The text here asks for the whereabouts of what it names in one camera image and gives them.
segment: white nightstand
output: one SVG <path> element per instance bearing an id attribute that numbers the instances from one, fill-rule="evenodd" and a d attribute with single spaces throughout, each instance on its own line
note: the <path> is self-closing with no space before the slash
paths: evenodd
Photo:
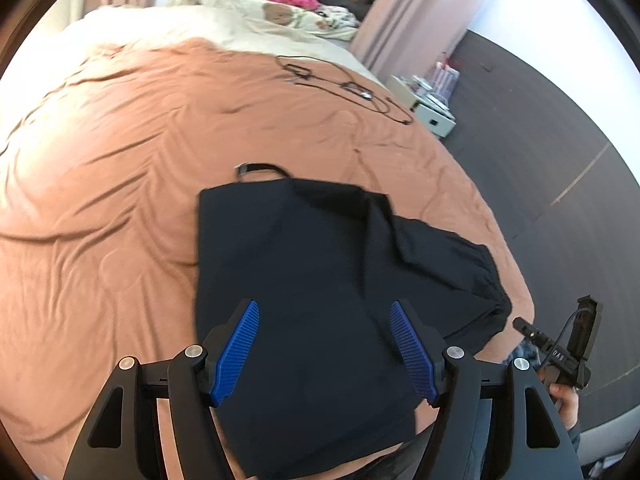
<path id="1" fill-rule="evenodd" d="M 391 76 L 386 87 L 436 137 L 443 139 L 456 125 L 456 118 L 438 101 L 417 96 L 400 78 Z"/>

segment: white wall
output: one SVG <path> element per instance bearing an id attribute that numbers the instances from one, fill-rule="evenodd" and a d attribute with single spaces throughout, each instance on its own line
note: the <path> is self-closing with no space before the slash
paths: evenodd
<path id="1" fill-rule="evenodd" d="M 490 0 L 469 29 L 564 91 L 640 182 L 640 73 L 586 0 Z"/>

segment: orange bedsheet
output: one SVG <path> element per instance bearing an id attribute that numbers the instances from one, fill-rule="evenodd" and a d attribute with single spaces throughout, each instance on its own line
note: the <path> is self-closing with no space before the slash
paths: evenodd
<path id="1" fill-rule="evenodd" d="M 62 478 L 119 358 L 168 359 L 194 342 L 197 193 L 241 162 L 387 193 L 397 214 L 487 245 L 511 319 L 533 318 L 491 210 L 440 142 L 288 76 L 271 56 L 204 40 L 104 48 L 12 133 L 0 156 L 0 418 L 35 471 Z M 481 356 L 501 361 L 519 340 L 507 328 Z M 434 417 L 419 406 L 418 429 Z M 180 478 L 175 451 L 166 460 Z"/>

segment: blue finger pad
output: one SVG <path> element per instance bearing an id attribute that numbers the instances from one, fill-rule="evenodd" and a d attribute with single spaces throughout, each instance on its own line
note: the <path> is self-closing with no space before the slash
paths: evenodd
<path id="1" fill-rule="evenodd" d="M 210 391 L 215 407 L 234 392 L 259 324 L 260 309 L 255 301 L 251 301 L 218 359 L 216 379 Z"/>
<path id="2" fill-rule="evenodd" d="M 429 404 L 434 404 L 438 399 L 438 391 L 435 386 L 433 363 L 397 301 L 391 305 L 391 333 L 402 354 L 415 392 Z"/>

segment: sleeve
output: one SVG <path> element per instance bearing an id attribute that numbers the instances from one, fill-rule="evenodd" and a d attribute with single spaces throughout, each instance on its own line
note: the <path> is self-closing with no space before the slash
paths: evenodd
<path id="1" fill-rule="evenodd" d="M 580 421 L 575 423 L 575 426 L 567 431 L 571 443 L 574 445 L 575 452 L 578 452 L 578 446 L 580 446 Z"/>

